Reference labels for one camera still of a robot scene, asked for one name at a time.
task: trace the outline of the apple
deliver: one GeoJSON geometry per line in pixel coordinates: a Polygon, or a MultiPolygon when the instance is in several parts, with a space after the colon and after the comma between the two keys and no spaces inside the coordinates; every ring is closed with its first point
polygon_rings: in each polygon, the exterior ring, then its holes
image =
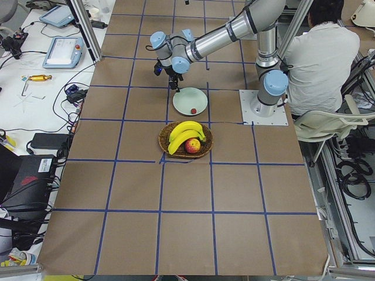
{"type": "Polygon", "coordinates": [[[200,142],[195,138],[188,139],[185,142],[185,149],[188,153],[195,154],[200,150],[200,142]]]}

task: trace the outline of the white plate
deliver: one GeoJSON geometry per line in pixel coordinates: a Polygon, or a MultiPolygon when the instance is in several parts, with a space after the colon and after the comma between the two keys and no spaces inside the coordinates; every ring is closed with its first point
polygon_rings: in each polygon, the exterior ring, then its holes
{"type": "Polygon", "coordinates": [[[197,88],[184,88],[177,92],[173,97],[173,106],[183,115],[194,116],[202,113],[208,104],[207,96],[197,88]]]}

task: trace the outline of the person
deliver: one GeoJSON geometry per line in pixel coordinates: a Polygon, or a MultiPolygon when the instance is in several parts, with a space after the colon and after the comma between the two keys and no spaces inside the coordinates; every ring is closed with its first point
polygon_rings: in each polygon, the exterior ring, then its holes
{"type": "Polygon", "coordinates": [[[314,0],[308,12],[310,31],[295,37],[286,52],[294,118],[313,109],[336,112],[341,107],[341,87],[360,44],[357,34],[338,25],[343,6],[344,0],[314,0]]]}

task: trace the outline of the blue joint cap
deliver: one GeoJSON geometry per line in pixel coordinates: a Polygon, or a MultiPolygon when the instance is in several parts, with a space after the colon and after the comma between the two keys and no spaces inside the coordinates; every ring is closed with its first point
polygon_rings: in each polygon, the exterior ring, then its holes
{"type": "Polygon", "coordinates": [[[184,74],[189,71],[190,63],[184,57],[174,57],[172,59],[172,68],[179,74],[184,74]]]}
{"type": "Polygon", "coordinates": [[[264,88],[266,91],[278,97],[282,95],[288,88],[289,80],[281,70],[271,70],[265,75],[264,78],[264,88]]]}
{"type": "Polygon", "coordinates": [[[184,29],[182,33],[185,35],[187,41],[191,42],[194,40],[193,32],[190,29],[184,29]]]}
{"type": "Polygon", "coordinates": [[[150,37],[151,45],[154,49],[159,47],[165,40],[166,35],[163,31],[157,31],[150,37]]]}

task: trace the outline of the banana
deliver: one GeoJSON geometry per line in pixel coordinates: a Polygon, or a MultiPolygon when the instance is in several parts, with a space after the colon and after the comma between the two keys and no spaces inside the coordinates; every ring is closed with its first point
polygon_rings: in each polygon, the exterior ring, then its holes
{"type": "Polygon", "coordinates": [[[184,143],[184,141],[191,138],[199,138],[200,133],[196,130],[186,130],[180,133],[168,146],[168,152],[170,155],[173,155],[178,147],[184,143]]]}
{"type": "Polygon", "coordinates": [[[172,132],[169,134],[169,142],[173,142],[174,139],[182,132],[186,130],[194,130],[199,133],[198,138],[202,141],[206,141],[206,136],[203,133],[202,125],[195,121],[185,121],[177,125],[172,132]]]}

